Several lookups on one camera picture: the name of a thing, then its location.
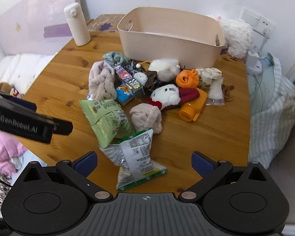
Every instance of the clear plastic bag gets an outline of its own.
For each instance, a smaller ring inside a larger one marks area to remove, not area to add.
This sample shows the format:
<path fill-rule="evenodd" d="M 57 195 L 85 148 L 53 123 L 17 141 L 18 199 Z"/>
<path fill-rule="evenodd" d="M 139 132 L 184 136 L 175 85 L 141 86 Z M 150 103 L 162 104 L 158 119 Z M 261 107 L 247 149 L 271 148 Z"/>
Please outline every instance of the clear plastic bag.
<path fill-rule="evenodd" d="M 224 81 L 223 77 L 212 81 L 210 90 L 208 91 L 207 105 L 211 105 L 211 106 L 225 105 L 224 95 L 222 91 L 223 81 Z"/>
<path fill-rule="evenodd" d="M 140 131 L 110 144 L 101 151 L 120 167 L 116 189 L 124 191 L 167 173 L 167 168 L 151 160 L 153 130 Z"/>

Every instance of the snack package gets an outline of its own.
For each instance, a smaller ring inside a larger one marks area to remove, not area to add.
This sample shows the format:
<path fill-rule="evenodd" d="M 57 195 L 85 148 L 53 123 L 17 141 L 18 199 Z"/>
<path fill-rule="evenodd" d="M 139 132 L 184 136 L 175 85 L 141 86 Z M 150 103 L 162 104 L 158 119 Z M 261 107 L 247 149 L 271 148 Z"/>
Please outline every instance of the snack package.
<path fill-rule="evenodd" d="M 117 92 L 117 101 L 119 102 L 119 104 L 123 106 L 125 106 L 134 98 L 133 95 L 128 91 L 128 88 L 125 83 L 120 84 L 116 88 L 116 92 Z"/>
<path fill-rule="evenodd" d="M 144 96 L 143 86 L 132 77 L 122 66 L 118 65 L 114 67 L 116 75 L 118 75 L 119 80 L 122 83 L 125 83 L 130 93 L 134 97 L 141 98 Z"/>
<path fill-rule="evenodd" d="M 124 191 L 167 173 L 167 168 L 151 160 L 153 130 L 148 129 L 124 137 L 101 151 L 120 167 L 116 189 Z"/>
<path fill-rule="evenodd" d="M 224 95 L 222 91 L 222 84 L 224 78 L 213 80 L 208 91 L 207 105 L 222 106 L 225 105 Z"/>
<path fill-rule="evenodd" d="M 122 138 L 134 132 L 131 123 L 114 100 L 80 101 L 100 147 L 107 147 L 114 138 Z"/>

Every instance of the orange plush toy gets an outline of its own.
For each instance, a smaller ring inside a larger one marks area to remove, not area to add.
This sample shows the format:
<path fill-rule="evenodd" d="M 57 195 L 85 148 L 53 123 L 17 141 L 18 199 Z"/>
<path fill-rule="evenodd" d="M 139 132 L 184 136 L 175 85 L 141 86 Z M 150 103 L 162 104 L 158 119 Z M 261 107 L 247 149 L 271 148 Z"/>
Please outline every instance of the orange plush toy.
<path fill-rule="evenodd" d="M 199 85 L 197 70 L 183 70 L 177 75 L 176 83 L 182 88 L 196 88 Z"/>

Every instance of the blue gripper pad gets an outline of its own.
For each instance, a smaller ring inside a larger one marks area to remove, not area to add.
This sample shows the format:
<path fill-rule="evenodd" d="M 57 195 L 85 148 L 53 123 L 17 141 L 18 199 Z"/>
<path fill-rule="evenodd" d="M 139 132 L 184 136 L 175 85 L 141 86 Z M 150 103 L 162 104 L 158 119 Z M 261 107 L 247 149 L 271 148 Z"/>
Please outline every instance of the blue gripper pad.
<path fill-rule="evenodd" d="M 212 163 L 196 153 L 191 155 L 191 166 L 201 177 L 206 177 L 215 169 Z"/>
<path fill-rule="evenodd" d="M 83 160 L 79 161 L 73 168 L 75 171 L 79 172 L 82 176 L 87 177 L 92 173 L 97 167 L 97 154 L 95 152 L 91 153 L 89 156 L 85 157 Z"/>
<path fill-rule="evenodd" d="M 10 96 L 7 99 L 9 99 L 10 101 L 12 101 L 12 102 L 14 102 L 16 104 L 19 104 L 19 105 L 24 106 L 24 107 L 26 107 L 28 109 L 31 109 L 31 110 L 33 110 L 35 112 L 37 110 L 37 106 L 36 106 L 35 103 L 29 102 L 29 101 L 26 101 L 26 100 L 23 100 L 23 99 L 20 99 L 20 98 L 16 98 L 14 96 Z"/>

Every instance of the beige plastic basket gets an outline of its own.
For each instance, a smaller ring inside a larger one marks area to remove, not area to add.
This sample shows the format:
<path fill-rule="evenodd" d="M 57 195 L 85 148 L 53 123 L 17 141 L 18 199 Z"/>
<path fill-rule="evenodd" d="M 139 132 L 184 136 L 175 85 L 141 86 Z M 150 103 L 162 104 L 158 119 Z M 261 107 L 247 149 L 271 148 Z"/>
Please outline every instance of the beige plastic basket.
<path fill-rule="evenodd" d="M 135 8 L 117 28 L 127 57 L 178 59 L 186 69 L 212 67 L 225 44 L 215 19 L 174 9 Z"/>

